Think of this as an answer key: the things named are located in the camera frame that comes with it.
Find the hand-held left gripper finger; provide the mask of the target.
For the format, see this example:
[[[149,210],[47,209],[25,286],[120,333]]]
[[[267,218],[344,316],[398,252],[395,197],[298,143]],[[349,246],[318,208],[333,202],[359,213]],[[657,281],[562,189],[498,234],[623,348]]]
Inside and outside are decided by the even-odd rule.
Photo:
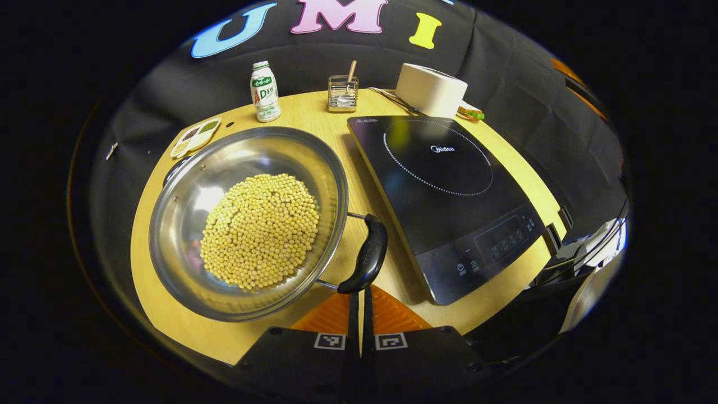
[[[269,327],[235,366],[260,396],[349,396],[361,368],[359,298],[334,294],[292,327]]]
[[[366,289],[363,321],[364,394],[453,394],[491,376],[454,327],[431,327],[380,287]]]

